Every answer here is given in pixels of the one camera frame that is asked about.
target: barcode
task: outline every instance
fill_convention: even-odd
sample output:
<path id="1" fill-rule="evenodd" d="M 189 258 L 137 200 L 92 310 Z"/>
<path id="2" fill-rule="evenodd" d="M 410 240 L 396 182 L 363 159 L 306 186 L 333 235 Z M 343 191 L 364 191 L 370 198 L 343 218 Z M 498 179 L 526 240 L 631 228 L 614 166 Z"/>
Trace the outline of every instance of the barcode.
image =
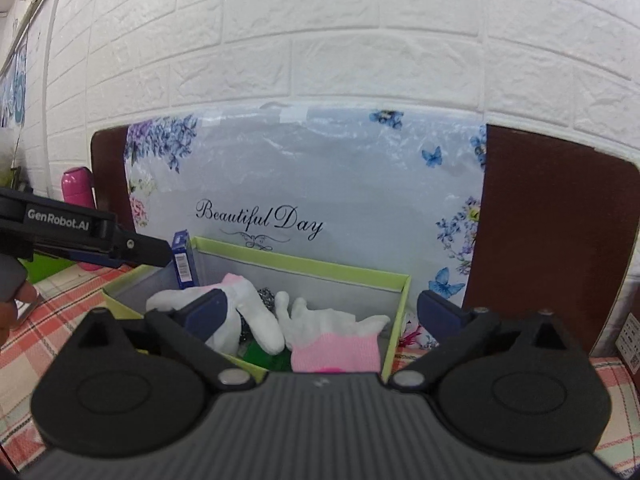
<path id="1" fill-rule="evenodd" d="M 181 282 L 192 282 L 191 271 L 189 270 L 189 261 L 185 253 L 175 255 L 175 265 L 178 267 L 178 276 Z"/>

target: blue gripper pad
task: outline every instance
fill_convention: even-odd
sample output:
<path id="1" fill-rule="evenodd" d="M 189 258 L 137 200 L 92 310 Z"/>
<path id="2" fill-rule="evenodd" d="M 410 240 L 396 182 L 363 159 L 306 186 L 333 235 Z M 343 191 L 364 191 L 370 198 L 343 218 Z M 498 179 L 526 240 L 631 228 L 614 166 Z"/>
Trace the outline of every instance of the blue gripper pad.
<path id="1" fill-rule="evenodd" d="M 205 342 L 225 322 L 226 309 L 226 294 L 219 288 L 212 288 L 174 312 L 171 318 L 191 335 Z"/>
<path id="2" fill-rule="evenodd" d="M 458 334 L 469 321 L 471 313 L 445 300 L 432 290 L 424 290 L 418 296 L 418 321 L 438 343 Z"/>
<path id="3" fill-rule="evenodd" d="M 110 269 L 117 269 L 124 263 L 123 260 L 113 260 L 104 254 L 83 253 L 82 251 L 68 251 L 68 258 L 74 262 L 100 265 Z"/>

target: storage box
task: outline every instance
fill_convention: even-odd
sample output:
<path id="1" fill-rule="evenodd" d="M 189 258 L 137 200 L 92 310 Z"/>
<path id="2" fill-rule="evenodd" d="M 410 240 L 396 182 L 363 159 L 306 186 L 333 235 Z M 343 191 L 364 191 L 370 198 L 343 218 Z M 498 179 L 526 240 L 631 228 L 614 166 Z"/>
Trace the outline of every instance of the storage box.
<path id="1" fill-rule="evenodd" d="M 616 340 L 616 348 L 640 390 L 640 286 L 636 287 L 631 310 Z"/>
<path id="2" fill-rule="evenodd" d="M 386 381 L 402 332 L 404 304 L 411 277 L 380 270 L 359 269 L 259 251 L 194 237 L 193 260 L 200 285 L 222 281 L 228 272 L 240 274 L 255 288 L 269 287 L 276 294 L 289 293 L 308 301 L 311 309 L 334 308 L 351 312 L 358 321 L 376 314 L 392 320 L 378 338 L 382 378 Z M 146 300 L 160 290 L 178 290 L 173 264 L 158 269 L 141 266 L 104 287 L 106 306 L 117 319 L 135 319 L 145 312 Z M 267 370 L 225 356 L 260 381 Z"/>

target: blue butterfly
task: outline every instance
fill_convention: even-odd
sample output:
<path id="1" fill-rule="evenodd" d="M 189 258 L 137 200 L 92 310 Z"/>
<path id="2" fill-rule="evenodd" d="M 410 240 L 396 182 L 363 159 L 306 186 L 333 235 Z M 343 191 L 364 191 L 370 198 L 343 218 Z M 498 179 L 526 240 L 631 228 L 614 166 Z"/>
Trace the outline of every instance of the blue butterfly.
<path id="1" fill-rule="evenodd" d="M 464 283 L 449 285 L 449 267 L 440 269 L 436 274 L 436 279 L 429 281 L 429 290 L 441 295 L 445 300 L 459 293 L 464 286 Z"/>
<path id="2" fill-rule="evenodd" d="M 386 124 L 394 130 L 402 129 L 402 116 L 404 112 L 398 112 L 396 110 L 379 110 L 369 114 L 369 121 L 372 123 Z"/>
<path id="3" fill-rule="evenodd" d="M 471 137 L 471 147 L 474 149 L 474 153 L 480 163 L 480 168 L 484 171 L 486 166 L 486 126 L 480 127 L 480 134 L 476 137 Z"/>
<path id="4" fill-rule="evenodd" d="M 427 166 L 435 168 L 442 164 L 442 150 L 438 146 L 433 153 L 429 153 L 427 150 L 422 150 L 422 158 L 427 161 Z"/>

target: white label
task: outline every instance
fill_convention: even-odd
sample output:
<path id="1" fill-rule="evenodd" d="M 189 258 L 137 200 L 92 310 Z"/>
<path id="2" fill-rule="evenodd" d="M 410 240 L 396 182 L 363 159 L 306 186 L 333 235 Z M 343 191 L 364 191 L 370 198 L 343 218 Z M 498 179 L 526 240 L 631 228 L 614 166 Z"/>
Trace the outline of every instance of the white label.
<path id="1" fill-rule="evenodd" d="M 191 270 L 189 269 L 189 261 L 187 259 L 187 255 L 185 253 L 174 254 L 175 257 L 175 265 L 178 267 L 178 276 L 180 277 L 180 281 L 192 282 L 193 278 L 191 277 Z"/>
<path id="2" fill-rule="evenodd" d="M 303 123 L 306 121 L 306 106 L 289 106 L 280 112 L 280 123 Z"/>
<path id="3" fill-rule="evenodd" d="M 84 231 L 89 230 L 88 220 L 65 218 L 62 215 L 56 215 L 54 213 L 37 212 L 34 208 L 30 208 L 27 211 L 27 218 L 30 220 L 37 220 L 38 222 L 59 225 L 60 227 L 71 227 L 72 229 L 82 229 Z"/>
<path id="4" fill-rule="evenodd" d="M 635 374 L 640 368 L 640 322 L 636 316 L 629 314 L 616 341 L 626 365 Z"/>

